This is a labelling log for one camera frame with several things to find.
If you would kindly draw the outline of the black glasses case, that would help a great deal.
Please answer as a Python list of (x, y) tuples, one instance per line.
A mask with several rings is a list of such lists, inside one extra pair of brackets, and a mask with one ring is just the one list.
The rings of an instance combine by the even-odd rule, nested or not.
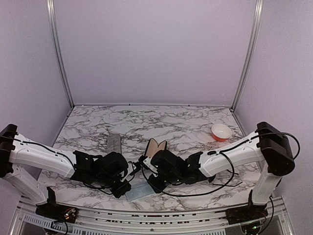
[(151, 158), (157, 152), (161, 150), (166, 150), (166, 149), (167, 149), (167, 141), (162, 141), (161, 143), (157, 143), (157, 141), (154, 138), (151, 138), (149, 139), (148, 144), (146, 146), (144, 157)]

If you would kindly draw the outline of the grey marbled glasses case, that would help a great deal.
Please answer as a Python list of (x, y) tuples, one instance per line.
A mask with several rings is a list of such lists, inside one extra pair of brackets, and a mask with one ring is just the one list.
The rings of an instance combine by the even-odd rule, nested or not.
[(109, 134), (107, 138), (108, 153), (116, 152), (122, 153), (121, 136), (120, 134)]

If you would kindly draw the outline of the light blue cloth front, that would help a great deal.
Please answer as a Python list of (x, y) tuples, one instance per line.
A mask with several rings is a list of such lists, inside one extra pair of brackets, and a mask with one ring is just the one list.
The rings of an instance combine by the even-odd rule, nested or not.
[(154, 194), (152, 187), (145, 181), (132, 185), (130, 191), (125, 193), (128, 202)]

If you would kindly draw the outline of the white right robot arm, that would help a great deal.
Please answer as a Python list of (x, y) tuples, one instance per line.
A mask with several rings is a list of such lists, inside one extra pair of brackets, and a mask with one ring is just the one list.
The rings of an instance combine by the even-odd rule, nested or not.
[(261, 212), (282, 177), (295, 169), (297, 154), (293, 154), (289, 139), (294, 135), (280, 132), (267, 122), (257, 124), (257, 129), (244, 138), (210, 151), (200, 151), (187, 159), (176, 156), (167, 149), (145, 154), (144, 167), (151, 171), (148, 183), (155, 193), (163, 193), (169, 184), (192, 185), (201, 181), (212, 182), (225, 170), (264, 161), (261, 176), (251, 193), (250, 201), (243, 207), (242, 215), (253, 219)]

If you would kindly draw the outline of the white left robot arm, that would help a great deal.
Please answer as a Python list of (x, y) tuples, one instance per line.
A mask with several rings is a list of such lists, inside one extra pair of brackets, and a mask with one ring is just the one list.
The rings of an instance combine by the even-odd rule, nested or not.
[(26, 138), (18, 133), (16, 125), (9, 124), (0, 132), (0, 176), (35, 205), (42, 205), (52, 218), (62, 213), (62, 207), (55, 202), (54, 191), (41, 185), (23, 165), (57, 173), (89, 188), (108, 189), (115, 198), (131, 189), (127, 180), (131, 164), (122, 154), (111, 152), (102, 156), (55, 149)]

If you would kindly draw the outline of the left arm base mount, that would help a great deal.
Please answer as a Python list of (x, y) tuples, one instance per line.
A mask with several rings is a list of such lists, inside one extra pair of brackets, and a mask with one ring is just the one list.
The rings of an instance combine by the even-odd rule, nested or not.
[(58, 204), (56, 202), (54, 190), (50, 187), (47, 187), (46, 189), (47, 199), (41, 204), (36, 204), (35, 213), (47, 218), (75, 223), (78, 209), (76, 207)]

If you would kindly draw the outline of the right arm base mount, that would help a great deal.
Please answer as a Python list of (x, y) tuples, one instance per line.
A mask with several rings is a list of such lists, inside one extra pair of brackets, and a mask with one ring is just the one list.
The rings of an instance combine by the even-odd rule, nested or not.
[(262, 206), (254, 205), (252, 202), (252, 192), (249, 193), (248, 203), (245, 206), (230, 208), (225, 211), (229, 225), (248, 222), (268, 216), (267, 203)]

